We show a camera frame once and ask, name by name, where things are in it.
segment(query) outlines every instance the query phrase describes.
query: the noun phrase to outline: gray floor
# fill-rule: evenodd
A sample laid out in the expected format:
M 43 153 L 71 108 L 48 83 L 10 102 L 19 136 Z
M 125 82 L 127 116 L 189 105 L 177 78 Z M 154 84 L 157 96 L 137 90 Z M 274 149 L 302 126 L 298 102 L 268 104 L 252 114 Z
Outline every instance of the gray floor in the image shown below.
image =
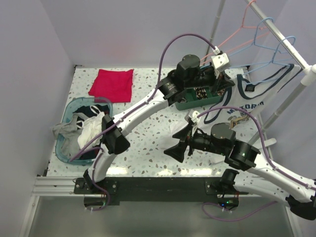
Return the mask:
M 207 210 L 222 218 L 241 217 L 269 202 L 240 199 L 233 213 Z M 81 197 L 41 198 L 31 237 L 291 237 L 285 209 L 272 205 L 240 222 L 219 222 L 205 216 L 201 203 L 122 202 L 106 210 L 84 210 Z

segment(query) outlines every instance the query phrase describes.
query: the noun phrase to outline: white wall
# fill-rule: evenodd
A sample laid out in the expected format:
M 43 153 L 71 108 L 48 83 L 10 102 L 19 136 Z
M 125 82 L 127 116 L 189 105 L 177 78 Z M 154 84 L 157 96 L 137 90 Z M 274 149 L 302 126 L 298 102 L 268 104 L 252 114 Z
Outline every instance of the white wall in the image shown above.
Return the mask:
M 276 25 L 285 36 L 294 35 L 297 38 L 295 48 L 309 64 L 316 63 L 316 32 L 314 0 L 303 1 L 289 0 L 280 13 Z M 271 37 L 266 44 L 272 45 L 275 39 Z M 258 55 L 256 60 L 268 59 L 266 50 Z M 255 74 L 256 80 L 264 78 L 264 74 L 272 71 L 259 70 Z M 284 101 L 288 94 L 296 87 L 302 76 L 296 77 L 274 102 L 263 112 L 266 120 L 273 111 Z M 294 103 L 280 116 L 268 130 L 269 137 L 277 139 L 277 145 L 272 147 L 274 159 L 285 167 L 309 178 L 316 178 L 316 83 L 304 90 Z M 300 219 L 300 224 L 305 237 L 316 236 L 315 222 Z
M 210 37 L 219 0 L 41 0 L 70 59 L 85 66 L 158 66 L 165 45 L 183 33 Z M 257 0 L 277 17 L 287 0 Z M 215 44 L 240 25 L 246 3 L 227 0 Z M 246 25 L 257 25 L 250 10 Z M 250 40 L 253 30 L 243 30 L 226 48 Z M 207 45 L 192 37 L 180 39 L 168 50 L 165 64 L 176 65 L 188 53 L 204 56 Z M 258 49 L 238 56 L 239 63 L 253 59 Z
M 39 0 L 0 3 L 0 236 L 18 236 L 73 66 Z

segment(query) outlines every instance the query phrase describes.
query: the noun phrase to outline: metal rod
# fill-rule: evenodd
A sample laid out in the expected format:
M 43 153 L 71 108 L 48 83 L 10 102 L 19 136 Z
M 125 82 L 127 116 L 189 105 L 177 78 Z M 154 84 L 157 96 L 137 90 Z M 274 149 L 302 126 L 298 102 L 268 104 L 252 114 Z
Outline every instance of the metal rod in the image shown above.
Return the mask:
M 216 16 L 215 16 L 215 21 L 214 21 L 212 32 L 211 32 L 211 37 L 209 38 L 209 41 L 211 43 L 213 43 L 213 40 L 214 40 L 214 37 L 215 37 L 215 33 L 216 33 L 216 30 L 217 30 L 217 27 L 218 27 L 218 23 L 219 23 L 219 20 L 221 18 L 222 11 L 223 11 L 223 8 L 224 8 L 224 5 L 225 5 L 225 1 L 226 0 L 221 0 L 221 2 L 219 3 L 219 7 L 217 9 L 217 13 L 216 13 Z M 209 50 L 210 50 L 210 46 L 207 47 L 205 55 L 207 55 L 209 53 Z
M 251 3 L 251 0 L 245 0 L 246 3 Z M 263 20 L 267 18 L 267 16 L 261 11 L 256 2 L 252 2 L 250 4 L 252 10 L 257 14 L 257 16 Z M 275 26 L 275 24 L 270 20 L 264 21 L 268 29 L 272 32 L 272 34 L 282 43 L 284 48 L 292 55 L 292 57 L 296 60 L 296 62 L 303 68 L 309 68 L 309 64 L 305 61 L 305 59 L 298 53 L 298 51 L 291 45 L 291 43 L 285 39 L 284 35 L 281 31 Z
M 265 132 L 283 113 L 283 111 L 297 98 L 299 94 L 306 88 L 303 84 L 299 84 L 292 93 L 284 100 L 279 108 L 268 118 L 268 120 L 262 125 L 262 132 Z M 248 142 L 250 145 L 253 145 L 260 138 L 259 132 L 257 132 Z

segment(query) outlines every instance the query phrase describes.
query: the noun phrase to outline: black cloth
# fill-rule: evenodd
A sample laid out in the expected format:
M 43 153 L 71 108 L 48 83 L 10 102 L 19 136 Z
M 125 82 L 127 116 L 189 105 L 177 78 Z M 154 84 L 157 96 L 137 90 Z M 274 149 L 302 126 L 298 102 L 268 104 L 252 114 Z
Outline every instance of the black cloth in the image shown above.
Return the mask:
M 96 107 L 98 107 L 98 109 L 101 111 L 101 112 L 104 112 L 105 114 L 109 114 L 110 113 L 110 109 L 109 109 L 109 106 L 107 105 L 104 105 L 104 106 L 101 106 L 101 105 L 95 105 Z M 96 116 L 96 114 L 94 112 L 92 112 L 92 110 L 90 109 L 90 106 L 82 106 L 80 107 L 79 109 L 77 109 L 75 111 L 75 113 L 83 113 L 85 114 L 87 117 L 91 118 L 93 116 Z M 93 150 L 93 151 L 90 151 L 90 152 L 87 152 L 85 154 L 83 154 L 79 159 L 81 160 L 84 160 L 84 159 L 94 159 L 96 158 L 96 156 L 98 155 L 99 153 L 99 150 Z

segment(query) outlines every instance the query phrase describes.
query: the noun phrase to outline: pile of clothes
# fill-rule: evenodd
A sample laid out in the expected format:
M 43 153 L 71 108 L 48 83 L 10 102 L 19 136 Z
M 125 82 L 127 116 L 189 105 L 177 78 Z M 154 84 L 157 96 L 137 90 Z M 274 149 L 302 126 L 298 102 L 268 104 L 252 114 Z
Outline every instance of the pile of clothes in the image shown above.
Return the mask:
M 61 153 L 71 159 L 80 149 L 82 149 L 92 138 L 101 132 L 102 118 L 109 114 L 107 105 L 82 106 L 74 113 L 70 122 L 63 122 L 53 126 L 53 135 L 57 139 L 61 134 L 65 140 L 61 147 Z M 100 147 L 100 140 L 96 139 L 87 149 Z M 93 150 L 83 154 L 79 159 L 94 159 L 98 150 Z

